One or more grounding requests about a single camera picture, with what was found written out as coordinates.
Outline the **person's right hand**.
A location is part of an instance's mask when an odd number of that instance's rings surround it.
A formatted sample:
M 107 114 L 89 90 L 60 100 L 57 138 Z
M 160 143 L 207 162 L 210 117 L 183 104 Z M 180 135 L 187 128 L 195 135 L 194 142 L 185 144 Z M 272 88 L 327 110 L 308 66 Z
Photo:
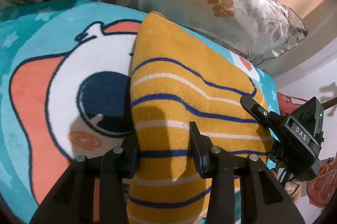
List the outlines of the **person's right hand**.
M 294 203 L 297 203 L 302 195 L 302 185 L 293 181 L 286 182 L 285 191 Z

